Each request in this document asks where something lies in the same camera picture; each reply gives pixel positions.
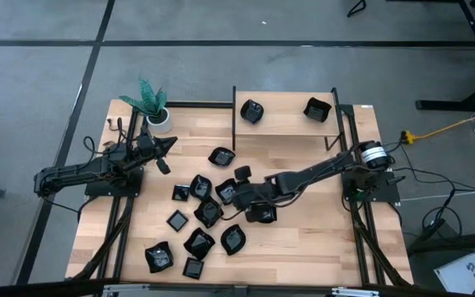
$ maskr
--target gray floor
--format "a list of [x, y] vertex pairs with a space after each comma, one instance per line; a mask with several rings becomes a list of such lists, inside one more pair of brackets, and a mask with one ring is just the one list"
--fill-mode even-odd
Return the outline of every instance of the gray floor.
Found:
[[[472, 40], [452, 4], [371, 1], [351, 19], [355, 1], [116, 1], [107, 40]], [[0, 0], [0, 39], [94, 40], [106, 1]], [[11, 282], [38, 199], [32, 177], [52, 164], [73, 107], [90, 48], [0, 48], [0, 285]], [[80, 116], [68, 163], [87, 160], [82, 138], [99, 139], [110, 99], [138, 96], [138, 78], [164, 86], [169, 100], [231, 101], [239, 90], [328, 92], [342, 102], [373, 104], [385, 143], [401, 130], [424, 134], [470, 116], [417, 111], [419, 99], [460, 100], [475, 91], [475, 50], [341, 49], [278, 47], [102, 48]], [[463, 125], [408, 147], [415, 167], [475, 186], [475, 134]], [[404, 157], [395, 153], [398, 167]], [[445, 184], [416, 183], [408, 176], [402, 198], [449, 191]], [[82, 187], [56, 201], [78, 207]], [[407, 232], [419, 233], [426, 211], [442, 199], [404, 202]], [[463, 232], [475, 233], [475, 196], [452, 207]], [[76, 217], [53, 209], [31, 281], [64, 276]], [[407, 243], [412, 238], [405, 235]]]

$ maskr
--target green leaves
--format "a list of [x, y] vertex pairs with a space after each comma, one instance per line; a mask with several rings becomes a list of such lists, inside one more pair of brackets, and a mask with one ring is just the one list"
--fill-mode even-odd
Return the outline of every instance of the green leaves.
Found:
[[148, 116], [159, 117], [162, 108], [164, 108], [166, 105], [167, 94], [159, 89], [157, 95], [155, 95], [152, 86], [147, 80], [144, 79], [139, 79], [139, 85], [142, 101], [138, 101], [127, 96], [120, 96], [119, 98], [131, 106], [140, 109]]

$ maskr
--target potted plant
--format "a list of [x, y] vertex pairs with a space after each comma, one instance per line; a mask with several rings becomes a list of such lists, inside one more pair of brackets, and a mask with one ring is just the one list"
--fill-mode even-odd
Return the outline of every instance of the potted plant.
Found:
[[166, 93], [159, 89], [157, 95], [155, 95], [147, 80], [139, 79], [139, 84], [142, 101], [127, 96], [120, 96], [119, 98], [146, 115], [148, 127], [153, 133], [168, 132], [172, 128], [172, 123], [170, 112], [164, 107], [167, 99]]

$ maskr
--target white pot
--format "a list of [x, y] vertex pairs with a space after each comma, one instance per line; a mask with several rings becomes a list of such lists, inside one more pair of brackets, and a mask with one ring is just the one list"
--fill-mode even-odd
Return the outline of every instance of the white pot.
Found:
[[166, 116], [166, 119], [160, 124], [152, 123], [152, 121], [149, 119], [149, 116], [146, 115], [146, 121], [148, 122], [149, 131], [154, 134], [164, 134], [172, 129], [172, 121], [170, 120], [170, 111], [166, 107], [164, 107], [163, 109], [166, 111], [167, 116]]

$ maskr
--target yellow cable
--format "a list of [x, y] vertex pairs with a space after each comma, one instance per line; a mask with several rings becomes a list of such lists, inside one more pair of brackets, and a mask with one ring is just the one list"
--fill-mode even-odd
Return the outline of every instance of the yellow cable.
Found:
[[426, 135], [421, 135], [421, 136], [412, 135], [412, 140], [429, 138], [430, 136], [433, 136], [433, 135], [435, 135], [435, 134], [438, 134], [438, 133], [443, 132], [443, 131], [445, 131], [445, 130], [448, 130], [448, 129], [450, 129], [450, 128], [454, 128], [455, 126], [461, 125], [461, 124], [466, 123], [466, 122], [468, 122], [468, 121], [470, 121], [470, 120], [475, 120], [475, 116], [472, 117], [472, 118], [470, 118], [470, 119], [467, 119], [467, 120], [461, 120], [461, 121], [459, 121], [459, 122], [457, 122], [457, 123], [455, 123], [455, 124], [446, 126], [446, 127], [444, 127], [444, 128], [441, 128], [441, 129], [439, 129], [439, 130], [437, 130], [437, 131], [434, 131], [434, 132], [429, 133], [429, 134], [426, 134]]

